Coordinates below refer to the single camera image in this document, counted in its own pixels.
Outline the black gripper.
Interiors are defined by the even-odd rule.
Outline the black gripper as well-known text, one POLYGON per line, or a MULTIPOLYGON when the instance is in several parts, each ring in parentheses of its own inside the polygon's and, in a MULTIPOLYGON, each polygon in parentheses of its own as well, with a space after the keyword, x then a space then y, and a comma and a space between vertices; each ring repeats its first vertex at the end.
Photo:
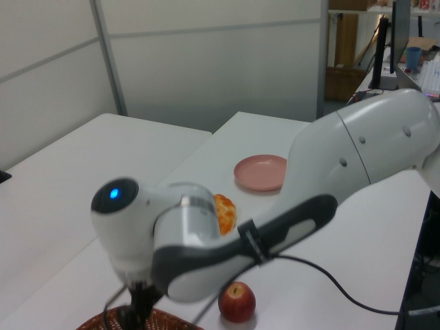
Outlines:
POLYGON ((135 282, 128 286, 131 308, 135 312, 151 312, 157 302, 157 289, 147 282, 135 282))

